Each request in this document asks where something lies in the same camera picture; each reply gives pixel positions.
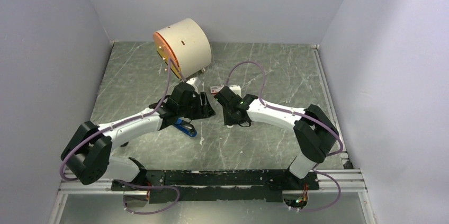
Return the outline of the red staple box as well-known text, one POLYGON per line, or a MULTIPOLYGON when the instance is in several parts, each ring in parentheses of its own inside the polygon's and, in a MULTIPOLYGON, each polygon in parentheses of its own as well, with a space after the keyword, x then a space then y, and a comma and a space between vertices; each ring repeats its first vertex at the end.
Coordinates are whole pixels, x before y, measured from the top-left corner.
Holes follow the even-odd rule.
POLYGON ((218 94, 223 88, 224 88, 223 85, 219 85, 219 86, 211 86, 211 87, 210 87, 210 93, 211 93, 212 95, 218 94))

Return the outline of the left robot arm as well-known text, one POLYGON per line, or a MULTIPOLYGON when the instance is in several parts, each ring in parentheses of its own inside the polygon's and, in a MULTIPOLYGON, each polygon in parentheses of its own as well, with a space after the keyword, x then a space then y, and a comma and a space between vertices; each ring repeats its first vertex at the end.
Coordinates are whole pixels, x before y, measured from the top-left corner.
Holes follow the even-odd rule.
POLYGON ((146 185, 146 169, 134 158, 114 157, 111 153, 133 139, 173 126, 181 118, 199 120, 214 115, 205 92, 178 83, 171 94, 134 115, 99 125, 82 123, 61 154, 60 176, 69 180, 64 173, 69 168, 73 180, 84 185, 108 178, 139 190, 146 185))

